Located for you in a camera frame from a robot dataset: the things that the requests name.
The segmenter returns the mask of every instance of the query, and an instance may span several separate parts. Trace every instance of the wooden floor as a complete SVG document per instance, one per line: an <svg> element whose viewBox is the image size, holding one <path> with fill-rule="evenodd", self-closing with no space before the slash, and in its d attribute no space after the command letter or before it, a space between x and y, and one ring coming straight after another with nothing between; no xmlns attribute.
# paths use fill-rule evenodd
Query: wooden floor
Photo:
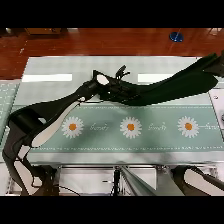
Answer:
<svg viewBox="0 0 224 224"><path fill-rule="evenodd" d="M169 39L174 31L184 35L183 42ZM0 38L0 79L21 78L30 56L205 56L224 49L221 28L73 28L33 36L21 28L16 34Z"/></svg>

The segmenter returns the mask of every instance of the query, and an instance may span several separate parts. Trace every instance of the white daisy print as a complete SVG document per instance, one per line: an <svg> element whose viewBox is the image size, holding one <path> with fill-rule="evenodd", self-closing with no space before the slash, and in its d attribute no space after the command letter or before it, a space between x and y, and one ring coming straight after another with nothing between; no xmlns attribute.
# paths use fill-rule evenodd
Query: white daisy print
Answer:
<svg viewBox="0 0 224 224"><path fill-rule="evenodd" d="M177 126L179 127L178 130L182 131L182 135L184 135L185 137L194 138L199 133L199 127L194 118L186 116L182 117L181 119L179 119Z"/></svg>
<svg viewBox="0 0 224 224"><path fill-rule="evenodd" d="M83 121L78 117L69 117L62 124L62 131L64 132L63 135L65 135L66 138L75 138L82 134L83 126Z"/></svg>
<svg viewBox="0 0 224 224"><path fill-rule="evenodd" d="M120 127L120 131L123 132L123 135L130 139L139 136L141 134L140 130L142 130L140 121L134 117L126 117L126 119L121 122Z"/></svg>

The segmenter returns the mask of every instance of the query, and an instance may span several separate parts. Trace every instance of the white rectangle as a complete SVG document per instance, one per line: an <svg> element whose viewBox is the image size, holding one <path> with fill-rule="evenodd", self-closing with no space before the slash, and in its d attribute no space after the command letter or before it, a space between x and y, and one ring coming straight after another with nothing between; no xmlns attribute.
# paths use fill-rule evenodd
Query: white rectangle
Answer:
<svg viewBox="0 0 224 224"><path fill-rule="evenodd" d="M72 74L23 75L22 82L72 81Z"/></svg>
<svg viewBox="0 0 224 224"><path fill-rule="evenodd" d="M170 78L174 74L138 74L138 82L155 83Z"/></svg>

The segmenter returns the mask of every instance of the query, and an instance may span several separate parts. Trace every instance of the yellow flower center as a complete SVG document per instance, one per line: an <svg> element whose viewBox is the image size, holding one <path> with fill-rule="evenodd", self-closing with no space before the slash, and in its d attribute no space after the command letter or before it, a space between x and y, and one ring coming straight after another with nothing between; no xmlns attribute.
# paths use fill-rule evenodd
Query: yellow flower center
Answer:
<svg viewBox="0 0 224 224"><path fill-rule="evenodd" d="M74 131L76 128L77 128L76 124L70 124L70 125L69 125L69 129L70 129L71 131Z"/></svg>
<svg viewBox="0 0 224 224"><path fill-rule="evenodd" d="M135 130L135 126L133 124L128 124L128 130L129 131Z"/></svg>
<svg viewBox="0 0 224 224"><path fill-rule="evenodd" d="M187 130L192 130L192 124L190 124L190 123L186 123L185 124L185 128L187 129Z"/></svg>

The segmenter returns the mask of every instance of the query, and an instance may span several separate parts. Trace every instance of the blue round object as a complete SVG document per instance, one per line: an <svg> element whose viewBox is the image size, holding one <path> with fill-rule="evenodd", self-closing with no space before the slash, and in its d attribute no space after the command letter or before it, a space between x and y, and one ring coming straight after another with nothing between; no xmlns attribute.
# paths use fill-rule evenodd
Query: blue round object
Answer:
<svg viewBox="0 0 224 224"><path fill-rule="evenodd" d="M184 40L184 37L183 37L182 33L172 32L170 34L170 39L174 42L182 42Z"/></svg>

